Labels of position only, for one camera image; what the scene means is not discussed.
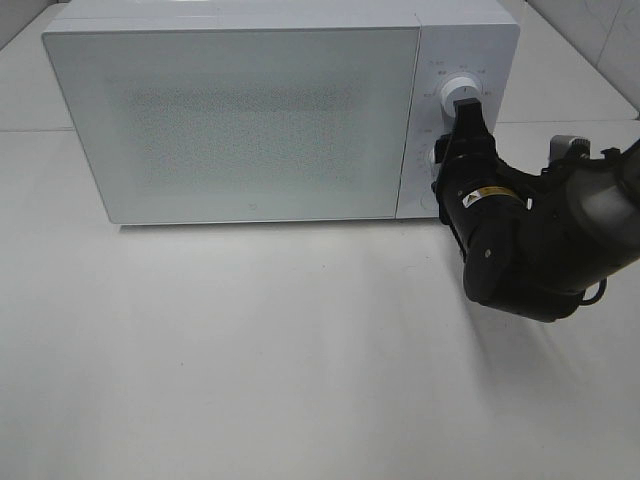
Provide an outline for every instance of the yellow warning label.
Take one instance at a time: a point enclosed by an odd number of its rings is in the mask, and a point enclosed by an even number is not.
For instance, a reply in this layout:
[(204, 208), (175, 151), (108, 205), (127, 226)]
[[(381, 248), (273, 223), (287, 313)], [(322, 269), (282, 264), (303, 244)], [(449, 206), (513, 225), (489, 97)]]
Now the yellow warning label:
[(469, 208), (471, 205), (476, 203), (478, 200), (486, 197), (491, 197), (493, 195), (508, 195), (509, 197), (517, 198), (520, 200), (520, 197), (516, 195), (513, 190), (510, 190), (505, 187), (482, 187), (477, 190), (474, 190), (469, 195), (462, 199), (462, 204), (464, 208)]

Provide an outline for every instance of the white knob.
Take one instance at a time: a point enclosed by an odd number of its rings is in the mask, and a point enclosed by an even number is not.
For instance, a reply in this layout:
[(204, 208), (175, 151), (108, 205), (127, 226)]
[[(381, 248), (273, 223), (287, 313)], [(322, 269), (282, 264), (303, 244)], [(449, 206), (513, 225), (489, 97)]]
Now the white knob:
[(480, 98), (480, 82), (470, 75), (459, 75), (445, 83), (440, 89), (440, 101), (447, 115), (455, 117), (453, 102), (465, 98)]

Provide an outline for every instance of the white wall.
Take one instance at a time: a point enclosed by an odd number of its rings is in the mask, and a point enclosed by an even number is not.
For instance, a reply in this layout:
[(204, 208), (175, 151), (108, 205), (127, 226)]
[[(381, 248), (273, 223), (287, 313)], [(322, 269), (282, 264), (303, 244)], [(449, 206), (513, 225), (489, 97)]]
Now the white wall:
[(0, 48), (55, 0), (0, 0)]
[(640, 0), (529, 0), (640, 109)]

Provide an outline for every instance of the white microwave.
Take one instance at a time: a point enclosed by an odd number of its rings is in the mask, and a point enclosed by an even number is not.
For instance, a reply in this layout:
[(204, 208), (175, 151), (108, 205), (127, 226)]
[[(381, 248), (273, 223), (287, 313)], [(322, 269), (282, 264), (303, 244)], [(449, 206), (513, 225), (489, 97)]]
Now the white microwave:
[(495, 0), (73, 0), (43, 41), (109, 219), (173, 224), (436, 216), (518, 35)]

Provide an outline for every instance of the robotic arm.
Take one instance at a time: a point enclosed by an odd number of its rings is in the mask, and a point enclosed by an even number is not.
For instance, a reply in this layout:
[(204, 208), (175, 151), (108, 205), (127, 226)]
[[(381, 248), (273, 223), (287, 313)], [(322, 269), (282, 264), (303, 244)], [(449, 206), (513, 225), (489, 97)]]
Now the robotic arm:
[(607, 277), (640, 258), (640, 141), (595, 160), (588, 140), (556, 136), (549, 166), (529, 175), (500, 159), (478, 100), (455, 109), (432, 188), (469, 299), (543, 322), (597, 302)]

